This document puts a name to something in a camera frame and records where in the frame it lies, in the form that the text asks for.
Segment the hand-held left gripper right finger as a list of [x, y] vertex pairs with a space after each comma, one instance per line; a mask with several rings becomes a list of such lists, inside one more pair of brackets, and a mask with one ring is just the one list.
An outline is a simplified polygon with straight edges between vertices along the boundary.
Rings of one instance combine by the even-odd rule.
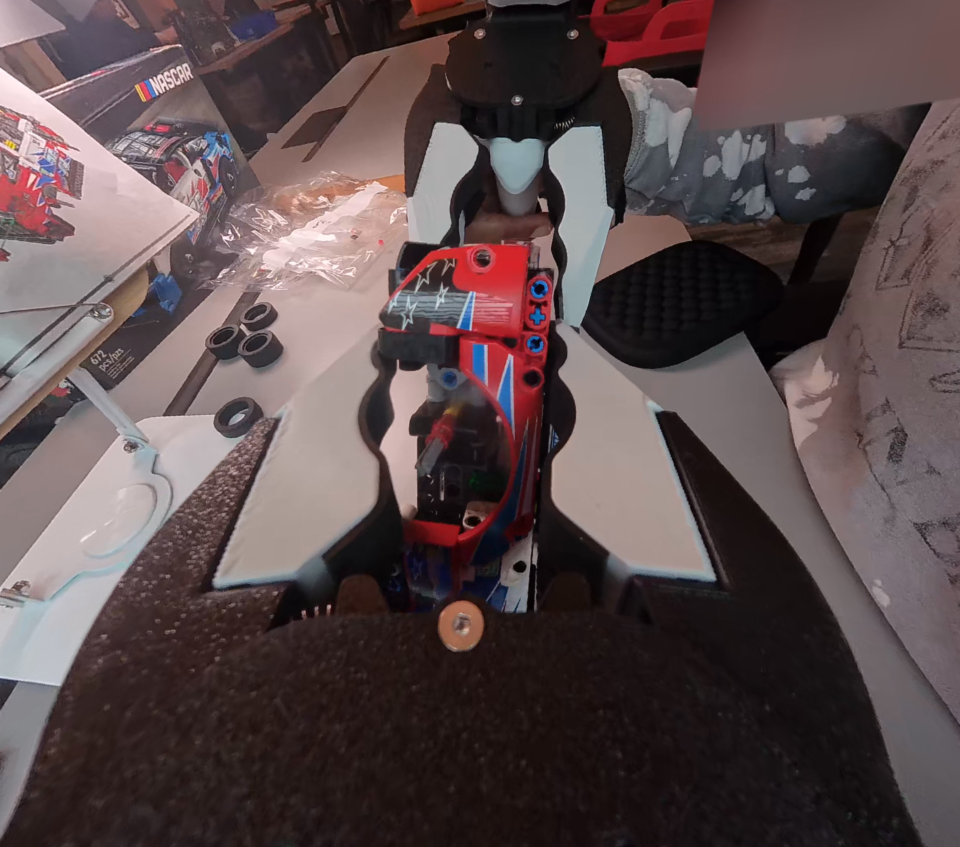
[[659, 406], [573, 327], [551, 334], [537, 506], [538, 578], [592, 593], [636, 577], [714, 585], [716, 568], [666, 444]]

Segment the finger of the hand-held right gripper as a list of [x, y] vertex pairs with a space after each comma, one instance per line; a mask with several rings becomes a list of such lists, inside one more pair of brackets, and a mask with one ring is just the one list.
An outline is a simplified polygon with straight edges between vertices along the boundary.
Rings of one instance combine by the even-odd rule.
[[553, 225], [551, 251], [558, 318], [581, 327], [615, 218], [607, 188], [602, 127], [573, 126], [546, 149], [544, 192]]
[[487, 147], [458, 123], [438, 121], [407, 194], [407, 226], [414, 242], [458, 247], [484, 200]]

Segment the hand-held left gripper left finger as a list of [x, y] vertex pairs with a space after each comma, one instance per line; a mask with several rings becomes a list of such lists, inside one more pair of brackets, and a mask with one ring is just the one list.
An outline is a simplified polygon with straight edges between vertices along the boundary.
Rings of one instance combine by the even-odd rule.
[[212, 585], [226, 590], [292, 581], [333, 593], [347, 577], [385, 584], [403, 531], [381, 450], [395, 420], [378, 337], [363, 337], [281, 410]]

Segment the red brick toy car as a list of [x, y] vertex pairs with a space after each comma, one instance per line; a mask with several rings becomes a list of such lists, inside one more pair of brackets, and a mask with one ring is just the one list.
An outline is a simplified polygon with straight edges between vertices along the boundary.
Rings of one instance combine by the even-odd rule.
[[378, 352], [425, 371], [393, 606], [523, 613], [534, 572], [554, 278], [528, 243], [403, 244]]

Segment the person's right forearm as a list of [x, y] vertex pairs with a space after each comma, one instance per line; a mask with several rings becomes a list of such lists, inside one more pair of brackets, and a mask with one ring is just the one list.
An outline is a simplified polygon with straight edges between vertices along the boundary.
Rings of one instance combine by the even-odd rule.
[[695, 87], [637, 68], [618, 72], [630, 105], [626, 209], [687, 226], [797, 226], [876, 208], [930, 110], [878, 112], [733, 129], [702, 127]]

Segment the white desk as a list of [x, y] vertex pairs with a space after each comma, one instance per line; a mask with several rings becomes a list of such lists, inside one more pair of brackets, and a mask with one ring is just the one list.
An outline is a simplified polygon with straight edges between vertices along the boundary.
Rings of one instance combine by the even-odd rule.
[[[398, 173], [403, 130], [430, 67], [446, 58], [447, 37], [354, 58], [253, 158], [261, 181], [300, 177], [297, 150], [282, 145], [320, 109], [354, 101], [313, 164], [359, 169], [361, 179]], [[686, 228], [669, 217], [628, 215], [614, 229], [602, 273], [676, 242]], [[238, 299], [205, 301], [116, 388], [133, 419], [162, 413], [186, 380], [186, 358]], [[958, 845], [958, 725], [909, 657], [881, 607], [861, 583], [810, 490], [785, 405], [750, 344], [740, 337], [664, 371], [618, 367], [662, 407], [676, 410], [750, 493], [795, 548], [843, 627], [881, 723], [894, 774], [925, 845]], [[2, 567], [41, 536], [116, 433], [93, 407], [76, 404], [2, 489]], [[2, 833], [18, 803], [59, 687], [2, 684]]]

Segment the person's right hand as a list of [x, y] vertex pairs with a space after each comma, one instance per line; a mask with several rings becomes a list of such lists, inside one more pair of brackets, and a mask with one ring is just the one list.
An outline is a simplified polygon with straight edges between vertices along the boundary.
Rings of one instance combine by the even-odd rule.
[[463, 243], [498, 244], [527, 242], [548, 237], [553, 232], [549, 215], [534, 212], [521, 216], [480, 210], [465, 227]]

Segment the black wrist rest cushion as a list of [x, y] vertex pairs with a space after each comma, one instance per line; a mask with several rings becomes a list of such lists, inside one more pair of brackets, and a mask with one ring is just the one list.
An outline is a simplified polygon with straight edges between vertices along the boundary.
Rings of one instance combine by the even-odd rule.
[[744, 333], [784, 292], [777, 274], [750, 256], [690, 240], [597, 281], [582, 330], [622, 363], [663, 369]]

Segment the clear plastic bag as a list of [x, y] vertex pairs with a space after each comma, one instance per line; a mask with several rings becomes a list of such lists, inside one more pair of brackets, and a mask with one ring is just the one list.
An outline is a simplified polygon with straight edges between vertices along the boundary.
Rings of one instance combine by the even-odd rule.
[[211, 235], [204, 289], [352, 289], [406, 230], [407, 199], [383, 181], [323, 172], [238, 197]]

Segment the white booklet stand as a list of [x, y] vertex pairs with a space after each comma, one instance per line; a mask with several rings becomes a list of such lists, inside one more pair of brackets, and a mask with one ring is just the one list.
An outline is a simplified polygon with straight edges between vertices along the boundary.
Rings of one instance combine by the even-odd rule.
[[[206, 337], [238, 299], [230, 288], [202, 301], [111, 392], [156, 446], [154, 468], [172, 484], [173, 509], [238, 444], [214, 430], [217, 406], [198, 416], [164, 415], [206, 351]], [[107, 418], [86, 402], [74, 406], [2, 488], [2, 585], [72, 577], [83, 560], [82, 541], [114, 515], [117, 494], [136, 474]], [[2, 679], [63, 685], [91, 625], [150, 537], [141, 532], [118, 565], [72, 580], [50, 603], [2, 607]]]

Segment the toy car cardboard box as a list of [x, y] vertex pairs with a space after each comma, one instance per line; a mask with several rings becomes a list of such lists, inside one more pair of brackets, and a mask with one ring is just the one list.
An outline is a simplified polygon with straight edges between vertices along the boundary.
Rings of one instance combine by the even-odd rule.
[[[149, 286], [139, 308], [82, 363], [111, 390], [207, 298], [210, 281], [233, 259], [224, 239], [231, 209], [257, 176], [180, 45], [115, 61], [41, 96], [197, 213], [192, 226], [147, 264]], [[53, 253], [77, 241], [94, 179], [90, 162], [68, 152], [54, 139], [59, 129], [44, 121], [27, 121], [39, 147], [29, 165], [16, 162], [19, 121], [2, 104], [2, 274], [12, 272], [29, 246]]]

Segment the white instruction booklet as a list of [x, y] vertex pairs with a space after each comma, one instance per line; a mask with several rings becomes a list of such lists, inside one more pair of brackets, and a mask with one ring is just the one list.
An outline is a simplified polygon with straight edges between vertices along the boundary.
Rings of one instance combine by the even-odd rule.
[[2, 375], [50, 349], [196, 217], [2, 70]]

